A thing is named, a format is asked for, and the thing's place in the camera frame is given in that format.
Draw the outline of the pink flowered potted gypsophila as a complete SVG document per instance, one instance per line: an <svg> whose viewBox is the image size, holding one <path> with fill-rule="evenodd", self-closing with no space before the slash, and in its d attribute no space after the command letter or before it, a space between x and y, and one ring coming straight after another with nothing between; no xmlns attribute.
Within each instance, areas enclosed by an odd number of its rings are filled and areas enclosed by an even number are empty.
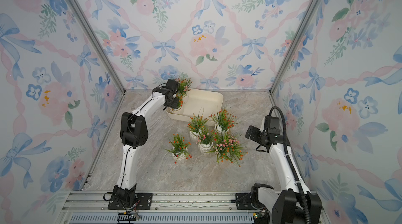
<svg viewBox="0 0 402 224"><path fill-rule="evenodd" d="M191 78L177 78L176 82L179 84L176 97L179 98L179 102L182 105L183 99L187 96L188 91L190 91L190 86L192 84Z"/></svg>

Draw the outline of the orange flowered potted gypsophila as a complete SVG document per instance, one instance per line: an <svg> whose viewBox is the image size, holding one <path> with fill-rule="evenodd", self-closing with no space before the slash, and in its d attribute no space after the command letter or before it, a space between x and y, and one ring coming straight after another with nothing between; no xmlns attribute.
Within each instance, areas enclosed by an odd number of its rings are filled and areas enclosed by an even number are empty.
<svg viewBox="0 0 402 224"><path fill-rule="evenodd" d="M169 108L171 113L178 113L183 106L183 94L177 93L170 103Z"/></svg>

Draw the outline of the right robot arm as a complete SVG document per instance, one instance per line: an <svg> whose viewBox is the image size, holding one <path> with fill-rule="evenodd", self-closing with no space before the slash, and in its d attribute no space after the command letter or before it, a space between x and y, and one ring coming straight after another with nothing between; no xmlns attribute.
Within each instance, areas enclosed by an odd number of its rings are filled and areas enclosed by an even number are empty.
<svg viewBox="0 0 402 224"><path fill-rule="evenodd" d="M321 199L301 178L287 137L278 128L262 131L254 126L249 126L245 137L267 148L281 186L278 193L256 183L250 196L253 206L266 208L270 224L319 224Z"/></svg>

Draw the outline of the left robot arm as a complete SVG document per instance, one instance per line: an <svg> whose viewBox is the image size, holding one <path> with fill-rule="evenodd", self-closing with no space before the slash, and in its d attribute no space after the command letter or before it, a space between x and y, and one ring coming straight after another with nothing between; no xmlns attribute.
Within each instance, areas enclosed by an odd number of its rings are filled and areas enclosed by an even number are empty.
<svg viewBox="0 0 402 224"><path fill-rule="evenodd" d="M121 117L120 138L123 145L120 174L113 188L111 201L125 209L137 204L137 167L143 146L149 137L147 120L163 107L177 109L180 106L176 97L178 85L165 83L152 90L149 98L132 112L125 112Z"/></svg>

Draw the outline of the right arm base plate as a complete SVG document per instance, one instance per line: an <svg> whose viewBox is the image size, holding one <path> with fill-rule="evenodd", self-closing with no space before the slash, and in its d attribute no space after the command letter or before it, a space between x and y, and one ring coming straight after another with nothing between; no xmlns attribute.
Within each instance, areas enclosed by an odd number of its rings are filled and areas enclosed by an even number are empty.
<svg viewBox="0 0 402 224"><path fill-rule="evenodd" d="M237 210L271 210L279 195L270 188L260 188L257 192L237 193L231 203Z"/></svg>

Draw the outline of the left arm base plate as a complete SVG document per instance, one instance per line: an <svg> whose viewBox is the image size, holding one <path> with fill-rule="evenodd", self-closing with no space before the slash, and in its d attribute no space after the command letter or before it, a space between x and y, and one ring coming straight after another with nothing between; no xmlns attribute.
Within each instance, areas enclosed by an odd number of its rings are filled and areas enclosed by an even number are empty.
<svg viewBox="0 0 402 224"><path fill-rule="evenodd" d="M108 210L150 210L152 203L152 193L135 193L126 199L122 196L112 194L107 200Z"/></svg>

